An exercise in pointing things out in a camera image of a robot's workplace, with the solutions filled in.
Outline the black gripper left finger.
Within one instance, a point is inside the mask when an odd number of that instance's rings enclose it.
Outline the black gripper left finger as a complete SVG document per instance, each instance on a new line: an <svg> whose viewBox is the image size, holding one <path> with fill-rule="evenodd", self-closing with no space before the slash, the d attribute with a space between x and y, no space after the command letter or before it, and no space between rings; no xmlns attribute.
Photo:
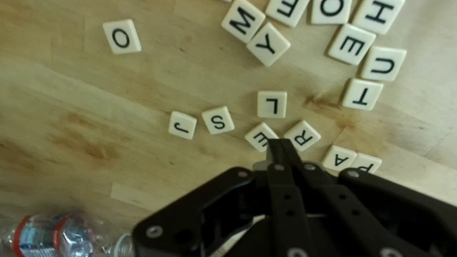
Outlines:
<svg viewBox="0 0 457 257"><path fill-rule="evenodd" d="M275 257L311 257L314 252L301 192L293 176L295 156L288 140L268 142L267 186Z"/></svg>

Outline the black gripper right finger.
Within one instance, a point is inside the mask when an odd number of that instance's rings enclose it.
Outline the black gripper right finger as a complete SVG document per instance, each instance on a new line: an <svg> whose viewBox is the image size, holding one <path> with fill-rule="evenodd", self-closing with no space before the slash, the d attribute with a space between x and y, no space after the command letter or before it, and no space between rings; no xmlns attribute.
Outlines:
<svg viewBox="0 0 457 257"><path fill-rule="evenodd" d="M325 172L303 163L294 172L304 207L323 215L325 232L351 257L418 257L420 250L393 236L360 199Z"/></svg>

